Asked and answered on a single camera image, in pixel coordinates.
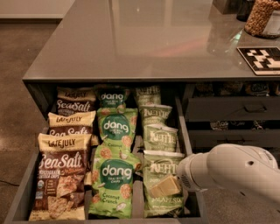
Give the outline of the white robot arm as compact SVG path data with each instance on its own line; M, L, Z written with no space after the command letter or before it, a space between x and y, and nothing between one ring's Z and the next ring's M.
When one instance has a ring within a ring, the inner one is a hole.
M191 154L148 189L153 197L171 196L185 189L202 192L228 189L280 208L280 169L264 148L223 143L206 153Z

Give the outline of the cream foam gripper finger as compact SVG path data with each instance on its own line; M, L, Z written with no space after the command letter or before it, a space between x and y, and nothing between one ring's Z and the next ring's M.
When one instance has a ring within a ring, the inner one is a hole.
M152 198L171 196L180 192L181 187L179 182L177 178L172 175L165 176L149 189L149 195Z

